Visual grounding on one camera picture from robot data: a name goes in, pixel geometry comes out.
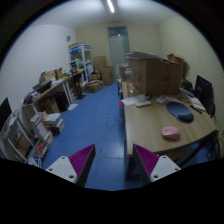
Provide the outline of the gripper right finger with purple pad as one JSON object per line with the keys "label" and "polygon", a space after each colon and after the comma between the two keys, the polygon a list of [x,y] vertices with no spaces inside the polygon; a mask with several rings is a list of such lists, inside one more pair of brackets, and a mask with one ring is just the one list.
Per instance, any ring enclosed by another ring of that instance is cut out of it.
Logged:
{"label": "gripper right finger with purple pad", "polygon": [[133,145],[133,157],[144,184],[157,181],[180,170],[180,167],[168,156],[159,156],[137,144]]}

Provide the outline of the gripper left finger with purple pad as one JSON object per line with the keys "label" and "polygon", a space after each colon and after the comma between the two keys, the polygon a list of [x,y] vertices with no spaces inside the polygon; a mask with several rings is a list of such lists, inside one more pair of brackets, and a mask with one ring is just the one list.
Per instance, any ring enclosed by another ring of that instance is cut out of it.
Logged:
{"label": "gripper left finger with purple pad", "polygon": [[47,168],[47,171],[84,187],[95,155],[95,145],[92,144],[69,157],[59,157]]}

